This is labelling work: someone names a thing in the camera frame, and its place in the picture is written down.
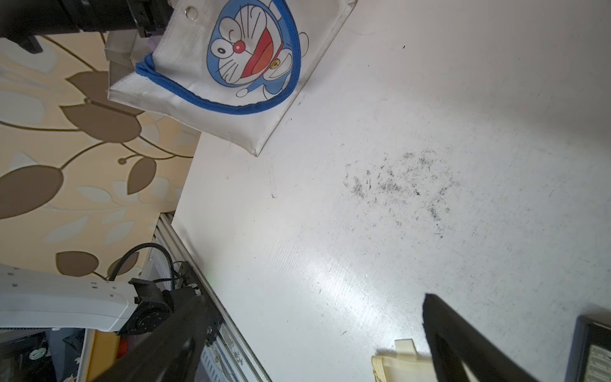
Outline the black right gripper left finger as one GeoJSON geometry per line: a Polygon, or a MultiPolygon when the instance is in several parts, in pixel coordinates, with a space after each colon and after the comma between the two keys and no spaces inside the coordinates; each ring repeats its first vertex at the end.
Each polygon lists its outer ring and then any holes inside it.
{"type": "Polygon", "coordinates": [[[191,299],[96,380],[194,381],[210,327],[208,311],[208,299],[191,299]]]}

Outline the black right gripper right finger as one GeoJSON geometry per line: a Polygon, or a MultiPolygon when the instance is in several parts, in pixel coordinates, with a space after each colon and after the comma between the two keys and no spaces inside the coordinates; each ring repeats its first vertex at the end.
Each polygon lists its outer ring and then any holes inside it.
{"type": "Polygon", "coordinates": [[[533,381],[487,338],[436,294],[426,294],[423,328],[439,381],[533,381]]]}

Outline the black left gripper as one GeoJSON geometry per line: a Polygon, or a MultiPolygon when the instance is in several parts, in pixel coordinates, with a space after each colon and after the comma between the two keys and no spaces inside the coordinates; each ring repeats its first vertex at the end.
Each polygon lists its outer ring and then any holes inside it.
{"type": "Polygon", "coordinates": [[[1,37],[28,53],[41,53],[38,36],[135,30],[162,35],[173,6],[163,0],[8,0],[1,2],[1,37]]]}

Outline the yellow trimmed mesh pouch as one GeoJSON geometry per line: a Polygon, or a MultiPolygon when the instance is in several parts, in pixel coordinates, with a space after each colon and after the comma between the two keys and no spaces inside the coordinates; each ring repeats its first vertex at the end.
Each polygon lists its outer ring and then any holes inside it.
{"type": "Polygon", "coordinates": [[[433,361],[421,356],[412,339],[395,340],[395,349],[371,358],[375,381],[436,381],[433,361]]]}

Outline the white canvas tote bag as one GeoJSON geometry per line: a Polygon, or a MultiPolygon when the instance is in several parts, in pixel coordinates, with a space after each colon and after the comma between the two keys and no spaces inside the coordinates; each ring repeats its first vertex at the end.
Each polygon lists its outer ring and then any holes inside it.
{"type": "Polygon", "coordinates": [[[350,16],[353,1],[178,1],[150,52],[130,49],[111,101],[258,155],[350,16]]]}

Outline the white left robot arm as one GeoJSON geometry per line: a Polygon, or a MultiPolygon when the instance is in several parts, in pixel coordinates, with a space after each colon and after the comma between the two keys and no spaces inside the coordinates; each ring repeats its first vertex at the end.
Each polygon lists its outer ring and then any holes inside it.
{"type": "MultiPolygon", "coordinates": [[[[167,1],[4,1],[1,39],[27,57],[59,46],[59,34],[96,32],[107,41],[114,31],[135,31],[149,38],[161,35],[173,7],[167,1]]],[[[14,90],[36,85],[33,73],[9,71],[1,87],[1,126],[49,134],[49,163],[34,163],[1,176],[1,218],[27,218],[35,224],[69,226],[53,217],[54,201],[69,199],[74,177],[107,181],[106,161],[114,159],[126,177],[124,195],[135,197],[130,213],[165,210],[178,200],[154,192],[157,186],[183,186],[192,161],[188,154],[169,151],[143,134],[148,115],[108,100],[108,73],[84,61],[79,73],[65,79],[53,100],[51,116],[34,106],[34,97],[14,90]]],[[[2,327],[83,327],[106,332],[120,330],[138,309],[136,288],[99,276],[90,280],[99,259],[84,248],[59,251],[58,272],[1,267],[2,327]]]]}

